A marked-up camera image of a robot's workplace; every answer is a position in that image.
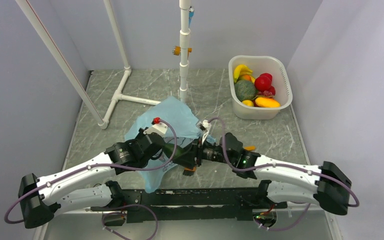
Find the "yellow fake banana bunch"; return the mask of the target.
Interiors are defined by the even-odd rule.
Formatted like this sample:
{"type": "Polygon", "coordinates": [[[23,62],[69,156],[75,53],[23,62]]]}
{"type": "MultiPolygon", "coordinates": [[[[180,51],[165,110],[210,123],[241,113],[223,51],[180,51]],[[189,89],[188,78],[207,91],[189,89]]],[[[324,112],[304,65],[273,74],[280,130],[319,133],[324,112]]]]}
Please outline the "yellow fake banana bunch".
{"type": "Polygon", "coordinates": [[[239,64],[233,71],[233,82],[236,83],[240,76],[242,75],[251,75],[253,70],[251,70],[245,64],[239,64]]]}

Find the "orange fake mango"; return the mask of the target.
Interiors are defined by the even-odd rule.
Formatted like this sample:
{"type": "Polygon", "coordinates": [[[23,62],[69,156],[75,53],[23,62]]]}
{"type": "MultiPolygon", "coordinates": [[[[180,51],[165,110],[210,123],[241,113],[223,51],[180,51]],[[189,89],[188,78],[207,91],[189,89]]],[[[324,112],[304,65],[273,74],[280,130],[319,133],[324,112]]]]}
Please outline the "orange fake mango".
{"type": "Polygon", "coordinates": [[[268,97],[257,97],[254,100],[254,103],[257,107],[260,108],[278,108],[281,106],[281,104],[275,99],[268,97]]]}

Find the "dark green fake cucumber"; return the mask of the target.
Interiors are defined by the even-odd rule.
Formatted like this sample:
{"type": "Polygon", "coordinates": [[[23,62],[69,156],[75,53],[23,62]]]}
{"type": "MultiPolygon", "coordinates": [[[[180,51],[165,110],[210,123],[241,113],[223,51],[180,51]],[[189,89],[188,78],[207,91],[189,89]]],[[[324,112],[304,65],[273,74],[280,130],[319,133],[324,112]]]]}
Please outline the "dark green fake cucumber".
{"type": "Polygon", "coordinates": [[[174,155],[171,160],[173,162],[181,159],[183,156],[185,156],[190,150],[191,146],[187,145],[186,147],[181,147],[179,145],[174,145],[172,143],[166,143],[164,147],[162,148],[162,152],[168,157],[171,158],[172,155],[174,155]]]}

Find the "light blue plastic bag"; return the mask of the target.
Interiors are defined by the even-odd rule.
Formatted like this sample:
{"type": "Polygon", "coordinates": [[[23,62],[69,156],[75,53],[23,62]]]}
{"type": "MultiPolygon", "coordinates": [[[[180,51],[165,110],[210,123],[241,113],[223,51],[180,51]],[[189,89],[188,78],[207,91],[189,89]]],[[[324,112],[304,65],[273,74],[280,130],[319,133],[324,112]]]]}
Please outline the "light blue plastic bag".
{"type": "MultiPolygon", "coordinates": [[[[192,113],[192,110],[173,96],[168,97],[161,103],[151,107],[145,113],[140,115],[129,131],[124,135],[125,140],[134,139],[139,133],[139,129],[144,129],[152,125],[154,118],[162,118],[168,122],[175,130],[177,136],[177,149],[186,149],[186,146],[203,135],[203,131],[197,127],[199,119],[192,113]]],[[[145,186],[146,193],[152,193],[157,190],[162,182],[164,174],[176,167],[175,163],[169,163],[166,166],[152,170],[140,171],[145,186]]]]}

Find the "yellow fake lemon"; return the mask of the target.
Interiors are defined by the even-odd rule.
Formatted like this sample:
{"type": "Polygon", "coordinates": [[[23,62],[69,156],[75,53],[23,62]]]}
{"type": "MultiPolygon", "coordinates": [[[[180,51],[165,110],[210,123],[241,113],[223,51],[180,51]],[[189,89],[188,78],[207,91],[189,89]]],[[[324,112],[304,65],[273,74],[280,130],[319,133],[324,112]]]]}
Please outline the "yellow fake lemon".
{"type": "Polygon", "coordinates": [[[241,103],[249,107],[254,107],[254,102],[252,100],[243,100],[241,103]]]}

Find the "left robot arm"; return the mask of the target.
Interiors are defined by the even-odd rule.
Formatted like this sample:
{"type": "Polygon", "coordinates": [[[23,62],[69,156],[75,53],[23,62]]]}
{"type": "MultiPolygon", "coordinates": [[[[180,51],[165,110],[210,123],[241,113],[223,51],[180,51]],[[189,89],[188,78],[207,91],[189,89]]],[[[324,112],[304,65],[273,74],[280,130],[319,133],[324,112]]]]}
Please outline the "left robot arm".
{"type": "Polygon", "coordinates": [[[33,229],[57,215],[88,206],[119,209],[124,196],[118,184],[84,186],[124,172],[144,170],[165,145],[165,134],[152,127],[140,129],[135,138],[117,142],[84,163],[47,176],[37,177],[33,173],[23,176],[18,197],[24,227],[33,229]]]}

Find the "large red fake apple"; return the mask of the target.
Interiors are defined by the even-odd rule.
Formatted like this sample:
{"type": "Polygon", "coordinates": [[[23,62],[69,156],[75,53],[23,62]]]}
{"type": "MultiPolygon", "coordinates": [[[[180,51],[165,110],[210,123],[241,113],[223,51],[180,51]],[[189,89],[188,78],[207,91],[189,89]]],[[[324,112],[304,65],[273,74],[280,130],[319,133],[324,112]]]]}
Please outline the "large red fake apple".
{"type": "Polygon", "coordinates": [[[260,92],[268,91],[272,86],[272,80],[266,75],[261,75],[255,79],[254,86],[260,92]]]}

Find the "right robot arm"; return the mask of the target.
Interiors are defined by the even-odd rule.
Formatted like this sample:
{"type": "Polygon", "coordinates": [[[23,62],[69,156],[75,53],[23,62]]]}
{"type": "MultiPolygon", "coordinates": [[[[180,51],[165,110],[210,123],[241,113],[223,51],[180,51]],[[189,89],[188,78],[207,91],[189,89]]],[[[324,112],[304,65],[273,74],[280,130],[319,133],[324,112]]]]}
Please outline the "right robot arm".
{"type": "Polygon", "coordinates": [[[178,147],[172,161],[193,169],[204,160],[228,164],[243,179],[259,180],[260,190],[255,200],[262,208],[283,202],[310,203],[344,216],[352,207],[349,202],[352,182],[333,162],[300,165],[276,160],[245,149],[230,132],[219,144],[195,139],[185,147],[178,147]]]}

